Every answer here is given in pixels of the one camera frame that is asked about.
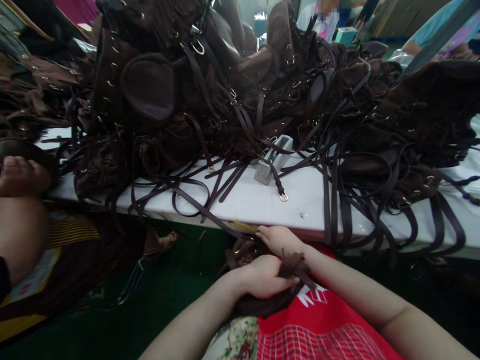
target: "white plaid pattern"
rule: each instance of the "white plaid pattern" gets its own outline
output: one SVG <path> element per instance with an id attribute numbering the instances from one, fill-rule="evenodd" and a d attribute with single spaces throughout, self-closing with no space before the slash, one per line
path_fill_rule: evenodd
<path id="1" fill-rule="evenodd" d="M 356 324 L 327 334 L 287 325 L 273 335 L 258 332 L 258 360 L 385 360 L 372 337 Z"/>

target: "d-ring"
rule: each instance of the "d-ring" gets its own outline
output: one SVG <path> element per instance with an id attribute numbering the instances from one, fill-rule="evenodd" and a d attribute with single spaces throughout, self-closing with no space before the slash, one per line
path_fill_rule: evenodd
<path id="1" fill-rule="evenodd" d="M 196 52 L 198 55 L 203 55 L 203 54 L 205 54 L 205 48 L 204 48 L 204 46 L 200 43 L 200 41 L 199 41 L 198 39 L 195 39 L 195 40 L 196 40 L 196 42 L 198 43 L 198 45 L 200 46 L 200 50 L 195 47 L 195 45 L 194 45 L 194 43 L 193 43 L 193 41 L 192 41 L 191 47 L 193 48 L 193 50 L 195 50 L 195 52 Z"/>

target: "blue clothing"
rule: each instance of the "blue clothing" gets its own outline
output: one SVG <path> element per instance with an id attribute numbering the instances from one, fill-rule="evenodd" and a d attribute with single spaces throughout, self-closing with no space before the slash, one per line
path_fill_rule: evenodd
<path id="1" fill-rule="evenodd" d="M 440 29 L 440 27 L 447 22 L 447 20 L 452 16 L 452 14 L 459 8 L 463 0 L 452 0 L 440 10 L 438 10 L 418 31 L 413 34 L 410 40 L 414 40 L 422 48 L 429 42 L 429 40 L 435 35 L 435 33 Z M 476 24 L 473 25 L 470 35 L 464 41 L 464 44 L 467 44 L 476 33 L 480 31 L 480 21 L 476 20 L 476 14 L 473 14 L 472 17 L 465 23 L 464 27 L 472 24 L 473 21 L 476 21 Z"/>

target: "bare foot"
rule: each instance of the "bare foot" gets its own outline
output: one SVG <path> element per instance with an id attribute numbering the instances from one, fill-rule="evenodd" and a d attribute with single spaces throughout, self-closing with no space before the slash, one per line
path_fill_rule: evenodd
<path id="1" fill-rule="evenodd" d="M 6 156 L 0 172 L 0 197 L 40 197 L 52 184 L 46 168 L 21 156 Z"/>
<path id="2" fill-rule="evenodd" d="M 151 257 L 165 253 L 175 245 L 178 238 L 179 236 L 173 231 L 165 237 L 159 237 L 155 229 L 150 228 L 146 234 L 143 256 Z"/>

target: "teal box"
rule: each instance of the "teal box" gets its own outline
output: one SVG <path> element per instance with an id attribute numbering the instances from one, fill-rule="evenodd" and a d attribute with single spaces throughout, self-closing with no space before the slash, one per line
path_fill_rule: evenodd
<path id="1" fill-rule="evenodd" d="M 339 27 L 334 41 L 348 48 L 356 34 L 357 30 L 354 27 Z"/>

